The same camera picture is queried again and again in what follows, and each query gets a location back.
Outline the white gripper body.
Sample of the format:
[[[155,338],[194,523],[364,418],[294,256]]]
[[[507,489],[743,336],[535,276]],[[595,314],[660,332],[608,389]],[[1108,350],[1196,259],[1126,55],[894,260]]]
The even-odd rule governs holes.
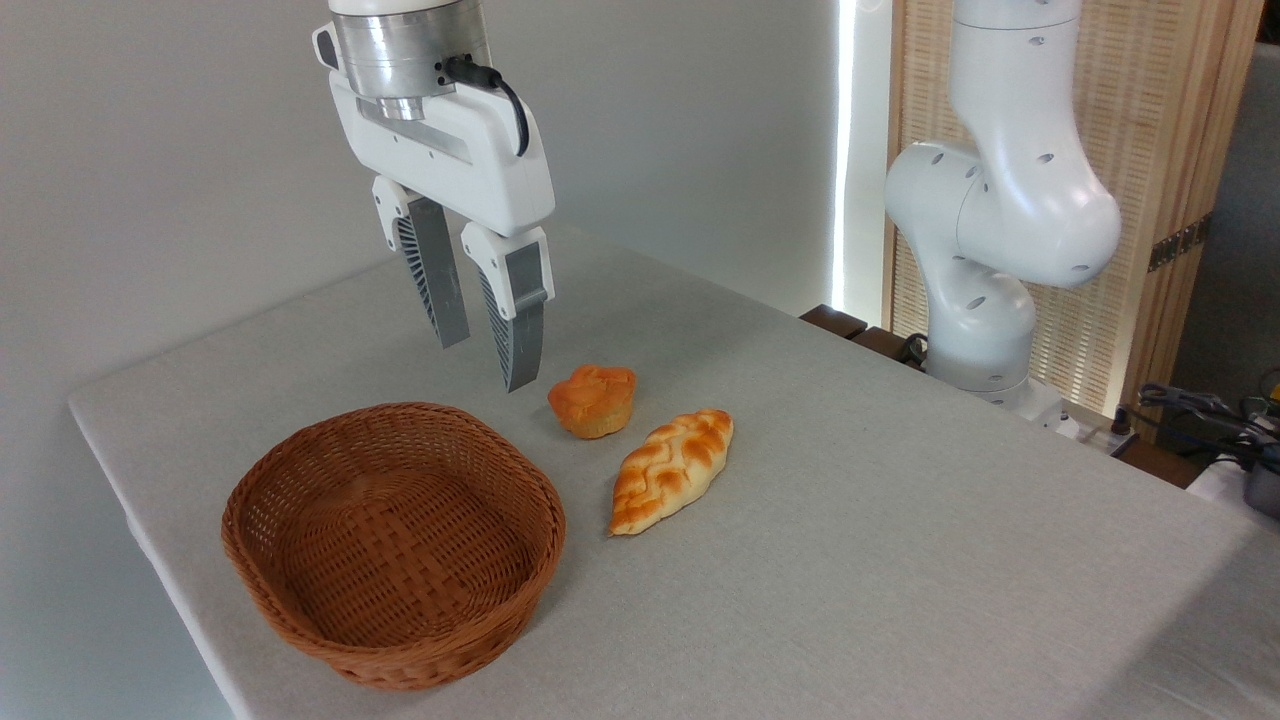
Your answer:
[[[343,47],[340,27],[312,33],[347,143],[362,165],[471,222],[511,237],[539,225],[556,209],[547,155],[530,110],[527,147],[520,146],[518,119],[499,88],[451,82],[445,56],[413,36],[375,38],[362,90],[364,69]]]

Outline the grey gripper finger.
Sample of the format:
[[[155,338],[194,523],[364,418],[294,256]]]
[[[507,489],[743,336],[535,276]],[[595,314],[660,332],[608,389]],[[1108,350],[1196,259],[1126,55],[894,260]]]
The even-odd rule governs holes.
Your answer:
[[[470,337],[445,209],[378,176],[372,197],[390,250],[407,261],[419,297],[444,348]]]
[[[461,241],[477,266],[503,384],[513,392],[540,369],[544,310],[554,299],[547,234],[534,227],[508,238],[470,222]]]

